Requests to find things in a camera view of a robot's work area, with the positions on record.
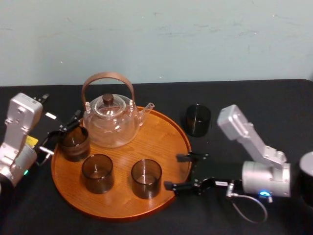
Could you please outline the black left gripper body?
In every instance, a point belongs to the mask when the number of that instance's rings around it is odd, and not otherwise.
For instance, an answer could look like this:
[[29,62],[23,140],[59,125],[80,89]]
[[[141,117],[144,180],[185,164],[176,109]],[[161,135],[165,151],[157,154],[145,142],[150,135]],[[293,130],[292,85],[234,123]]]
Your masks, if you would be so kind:
[[62,122],[51,112],[43,111],[39,122],[26,137],[26,144],[34,150],[38,150],[40,146],[45,146],[48,141],[58,133]]

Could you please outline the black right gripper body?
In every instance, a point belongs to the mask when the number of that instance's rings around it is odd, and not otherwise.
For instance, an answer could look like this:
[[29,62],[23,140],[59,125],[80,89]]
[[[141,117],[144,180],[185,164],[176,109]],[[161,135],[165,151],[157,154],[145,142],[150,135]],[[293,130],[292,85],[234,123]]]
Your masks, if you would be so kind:
[[191,185],[199,189],[226,188],[233,183],[235,189],[243,189],[243,163],[226,163],[200,159],[192,164]]

